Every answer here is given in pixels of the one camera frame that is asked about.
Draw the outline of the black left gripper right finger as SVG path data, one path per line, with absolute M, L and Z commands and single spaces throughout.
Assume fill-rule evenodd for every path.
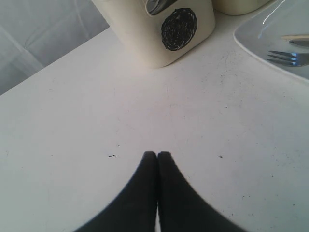
M 157 156 L 159 173 L 158 210 L 162 232 L 243 232 L 207 204 L 186 181 L 172 155 Z

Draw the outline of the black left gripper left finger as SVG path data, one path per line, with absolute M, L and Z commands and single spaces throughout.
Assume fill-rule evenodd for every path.
M 154 232 L 158 198 L 158 163 L 146 151 L 126 186 L 78 232 Z

